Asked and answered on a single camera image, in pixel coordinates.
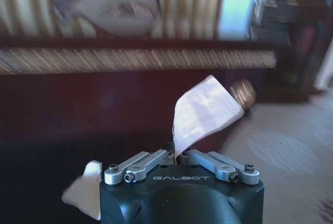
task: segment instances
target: beige carpet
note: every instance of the beige carpet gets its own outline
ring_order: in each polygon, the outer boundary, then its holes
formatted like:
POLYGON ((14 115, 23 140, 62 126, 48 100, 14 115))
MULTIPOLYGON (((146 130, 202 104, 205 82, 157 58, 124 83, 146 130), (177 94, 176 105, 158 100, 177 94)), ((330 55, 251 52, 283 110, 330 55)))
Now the beige carpet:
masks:
POLYGON ((257 104, 221 153, 257 166, 264 223, 333 223, 333 90, 304 104, 257 104))

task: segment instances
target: curtain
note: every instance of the curtain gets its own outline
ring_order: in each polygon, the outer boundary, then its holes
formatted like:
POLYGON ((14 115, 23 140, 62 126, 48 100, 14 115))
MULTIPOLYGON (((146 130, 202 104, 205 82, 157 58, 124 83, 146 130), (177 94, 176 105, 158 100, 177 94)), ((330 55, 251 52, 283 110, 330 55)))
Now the curtain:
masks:
MULTIPOLYGON (((162 18, 154 38, 200 38, 216 36, 223 0, 160 0, 162 18)), ((101 37, 84 19, 60 26, 52 0, 0 0, 0 34, 12 36, 101 37)))

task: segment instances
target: white cloth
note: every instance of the white cloth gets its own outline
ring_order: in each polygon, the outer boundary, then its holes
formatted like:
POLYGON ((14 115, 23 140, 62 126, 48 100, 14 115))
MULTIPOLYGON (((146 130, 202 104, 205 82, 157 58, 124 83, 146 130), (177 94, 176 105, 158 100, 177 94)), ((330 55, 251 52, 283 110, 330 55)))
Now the white cloth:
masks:
POLYGON ((176 103, 173 120, 175 157, 202 138, 221 131, 244 114, 214 76, 208 76, 176 103))
POLYGON ((62 201, 77 207, 86 215, 100 220, 99 183, 102 163, 91 161, 85 166, 84 173, 78 177, 62 195, 62 201))

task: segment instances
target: paper towel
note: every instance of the paper towel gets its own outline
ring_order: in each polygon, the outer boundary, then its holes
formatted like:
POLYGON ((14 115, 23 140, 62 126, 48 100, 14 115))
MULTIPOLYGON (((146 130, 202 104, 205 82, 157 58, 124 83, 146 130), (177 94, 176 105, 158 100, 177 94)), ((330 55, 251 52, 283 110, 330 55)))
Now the paper towel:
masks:
POLYGON ((173 120, 175 157, 202 138, 216 133, 244 114, 214 76, 208 76, 176 103, 173 120))

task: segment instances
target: bolt head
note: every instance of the bolt head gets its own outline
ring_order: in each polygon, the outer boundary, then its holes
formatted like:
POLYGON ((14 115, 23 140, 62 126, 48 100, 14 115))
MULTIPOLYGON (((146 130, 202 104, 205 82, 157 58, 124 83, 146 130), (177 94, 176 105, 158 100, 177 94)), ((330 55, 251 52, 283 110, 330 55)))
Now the bolt head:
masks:
POLYGON ((253 164, 245 164, 245 171, 248 171, 248 172, 253 172, 255 170, 255 166, 253 164))
POLYGON ((127 183, 131 183, 135 180, 135 175, 133 173, 127 173, 124 175, 124 181, 127 183))
POLYGON ((189 150, 186 150, 186 151, 183 151, 183 152, 182 152, 182 155, 183 155, 183 156, 187 156, 188 153, 189 153, 189 150))
POLYGON ((112 171, 112 172, 115 172, 115 171, 118 171, 119 167, 117 164, 111 164, 109 166, 109 169, 112 171))
POLYGON ((229 181, 232 183, 236 183, 239 180, 238 172, 234 171, 229 174, 229 181))

